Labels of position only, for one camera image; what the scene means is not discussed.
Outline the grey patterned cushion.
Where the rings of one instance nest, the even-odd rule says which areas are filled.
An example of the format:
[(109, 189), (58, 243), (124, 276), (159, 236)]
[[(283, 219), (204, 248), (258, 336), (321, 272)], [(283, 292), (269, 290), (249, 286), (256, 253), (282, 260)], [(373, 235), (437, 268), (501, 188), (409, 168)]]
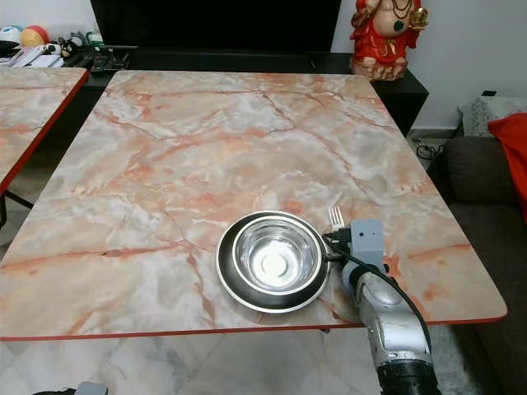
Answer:
[(460, 131), (465, 137), (492, 137), (488, 124), (491, 121), (527, 112), (527, 98), (508, 95), (479, 95), (458, 108)]

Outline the stainless steel bowl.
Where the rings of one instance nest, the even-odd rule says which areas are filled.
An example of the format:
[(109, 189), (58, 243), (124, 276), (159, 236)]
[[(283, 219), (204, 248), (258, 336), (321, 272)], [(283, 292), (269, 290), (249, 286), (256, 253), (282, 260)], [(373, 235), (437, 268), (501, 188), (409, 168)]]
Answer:
[(297, 216), (257, 211), (229, 230), (236, 278), (264, 295), (287, 296), (314, 287), (324, 270), (320, 234)]

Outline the white papers stack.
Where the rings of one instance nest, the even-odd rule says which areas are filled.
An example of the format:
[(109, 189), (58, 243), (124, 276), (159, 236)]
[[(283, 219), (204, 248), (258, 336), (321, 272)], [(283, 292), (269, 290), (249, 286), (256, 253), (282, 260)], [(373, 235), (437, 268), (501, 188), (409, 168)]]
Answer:
[(53, 43), (22, 48), (10, 63), (10, 67), (63, 67), (63, 65), (63, 51), (59, 45)]

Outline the black plate with steel rim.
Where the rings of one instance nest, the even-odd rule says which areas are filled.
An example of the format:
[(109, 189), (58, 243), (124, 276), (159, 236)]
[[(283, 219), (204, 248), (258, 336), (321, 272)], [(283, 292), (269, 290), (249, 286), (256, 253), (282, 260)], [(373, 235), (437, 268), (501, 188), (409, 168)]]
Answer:
[(320, 236), (321, 245), (323, 245), (324, 249), (324, 270), (321, 279), (314, 287), (309, 287), (309, 289), (304, 290), (304, 292), (298, 292), (287, 296), (264, 295), (260, 292), (255, 292), (255, 290), (250, 290), (241, 279), (238, 279), (235, 276), (229, 250), (231, 245), (229, 230), (235, 222), (236, 221), (234, 221), (232, 225), (227, 226), (226, 232), (223, 233), (221, 241), (219, 241), (216, 249), (216, 270), (221, 278), (222, 286), (225, 287), (226, 292), (229, 293), (234, 300), (237, 300), (240, 304), (248, 306), (248, 308), (261, 313), (284, 314), (304, 308), (304, 306), (311, 304), (311, 302), (319, 297), (321, 291), (324, 289), (324, 285), (326, 285), (330, 271), (330, 263), (326, 260), (327, 249), (324, 246), (323, 237)]

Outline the black metal table leg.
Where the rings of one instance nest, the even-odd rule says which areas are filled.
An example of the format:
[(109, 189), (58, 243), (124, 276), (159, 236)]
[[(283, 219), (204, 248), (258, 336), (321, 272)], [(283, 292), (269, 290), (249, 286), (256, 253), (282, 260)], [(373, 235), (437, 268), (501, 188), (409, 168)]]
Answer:
[(5, 189), (5, 191), (3, 192), (3, 196), (12, 201), (15, 201), (19, 204), (19, 206), (30, 208), (30, 210), (34, 207), (33, 203), (31, 203), (29, 200), (22, 198), (22, 196), (16, 195), (15, 193), (11, 192), (10, 189)]

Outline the red laughing Buddha statue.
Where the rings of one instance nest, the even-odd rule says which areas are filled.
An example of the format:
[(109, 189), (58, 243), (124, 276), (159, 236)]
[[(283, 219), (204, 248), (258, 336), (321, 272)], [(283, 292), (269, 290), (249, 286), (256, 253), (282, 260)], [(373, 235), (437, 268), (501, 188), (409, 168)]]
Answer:
[(407, 49), (428, 26), (422, 0), (355, 0), (350, 69), (371, 81), (395, 81), (408, 68)]

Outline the dark grey sofa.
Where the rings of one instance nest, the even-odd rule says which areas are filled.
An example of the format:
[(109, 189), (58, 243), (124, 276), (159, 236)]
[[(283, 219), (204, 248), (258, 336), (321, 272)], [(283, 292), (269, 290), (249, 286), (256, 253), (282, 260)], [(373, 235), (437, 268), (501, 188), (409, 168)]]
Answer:
[(427, 173), (505, 301), (493, 323), (454, 326), (470, 371), (489, 395), (527, 395), (527, 221), (503, 146), (448, 140)]

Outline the red cushion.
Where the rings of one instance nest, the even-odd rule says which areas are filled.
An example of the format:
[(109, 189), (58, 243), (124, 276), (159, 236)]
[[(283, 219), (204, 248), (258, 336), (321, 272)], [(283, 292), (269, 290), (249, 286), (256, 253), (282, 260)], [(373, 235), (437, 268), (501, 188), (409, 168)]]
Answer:
[(490, 121), (487, 128), (503, 146), (511, 169), (517, 203), (522, 211), (523, 221), (527, 223), (527, 112)]

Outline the black television screen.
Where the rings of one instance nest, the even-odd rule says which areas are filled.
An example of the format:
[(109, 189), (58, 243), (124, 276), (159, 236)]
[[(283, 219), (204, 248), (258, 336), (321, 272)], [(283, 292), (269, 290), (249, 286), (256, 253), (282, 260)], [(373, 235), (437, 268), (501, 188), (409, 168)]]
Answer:
[(91, 0), (108, 44), (328, 52), (342, 0)]

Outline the orange ball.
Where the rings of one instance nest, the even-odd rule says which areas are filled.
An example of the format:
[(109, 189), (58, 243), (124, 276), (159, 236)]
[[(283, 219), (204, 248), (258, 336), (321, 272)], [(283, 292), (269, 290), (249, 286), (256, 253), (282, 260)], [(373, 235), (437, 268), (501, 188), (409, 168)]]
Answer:
[(24, 27), (20, 34), (20, 43), (23, 48), (34, 48), (34, 46), (48, 44), (49, 41), (48, 31), (37, 24)]

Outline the silver metal fork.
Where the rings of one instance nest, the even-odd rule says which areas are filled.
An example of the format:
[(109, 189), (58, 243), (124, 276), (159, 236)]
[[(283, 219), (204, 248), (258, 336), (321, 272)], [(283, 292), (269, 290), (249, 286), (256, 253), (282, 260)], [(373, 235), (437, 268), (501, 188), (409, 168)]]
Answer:
[(330, 230), (332, 232), (338, 232), (339, 230), (346, 229), (347, 223), (343, 218), (343, 212), (339, 206), (331, 206), (328, 210), (328, 216), (330, 221)]

